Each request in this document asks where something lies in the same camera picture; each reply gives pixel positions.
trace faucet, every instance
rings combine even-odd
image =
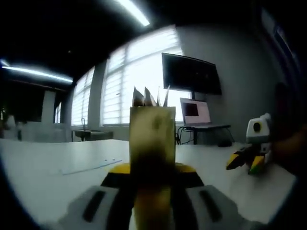
[[[83,125],[83,130],[85,131],[85,119],[83,117],[81,118],[81,123]]]

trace sink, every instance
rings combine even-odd
[[[96,138],[94,138],[93,140],[96,140],[97,136],[100,136],[100,139],[112,139],[113,137],[113,132],[105,132],[93,129],[80,129],[75,130],[74,132],[77,137],[81,138],[81,141],[91,140],[92,135],[96,136]]]

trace white table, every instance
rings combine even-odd
[[[57,221],[68,204],[93,185],[100,185],[116,164],[129,162],[129,143],[101,140],[71,143],[31,143],[0,140],[4,170],[24,208],[38,223]],[[272,165],[267,174],[255,177],[245,166],[226,171],[230,155],[240,147],[181,145],[176,162],[194,167],[205,185],[213,185],[232,199],[248,220],[268,223],[289,194],[295,177]],[[71,175],[61,170],[91,168],[98,162],[120,163]]]

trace black monitor screen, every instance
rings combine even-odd
[[[164,88],[222,94],[214,64],[174,54],[162,54]]]

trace ceiling light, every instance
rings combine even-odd
[[[144,14],[130,0],[115,1],[118,1],[123,7],[125,7],[137,20],[140,21],[140,23],[142,23],[143,26],[147,26],[150,24]]]
[[[8,62],[7,62],[6,60],[4,60],[4,59],[1,59],[0,62],[1,62],[1,64],[2,64],[3,66],[10,66],[10,65],[8,64]]]
[[[35,71],[35,70],[23,69],[23,68],[17,68],[17,67],[8,67],[8,66],[2,66],[2,68],[10,69],[10,70],[15,70],[15,71],[19,71],[19,72],[31,73],[31,74],[34,74],[34,75],[45,76],[45,77],[54,78],[54,79],[58,79],[58,80],[61,80],[61,81],[66,81],[66,82],[72,83],[71,79],[62,78],[62,77],[58,77],[58,76],[54,76],[54,75],[51,75],[51,74],[42,73],[42,72]]]

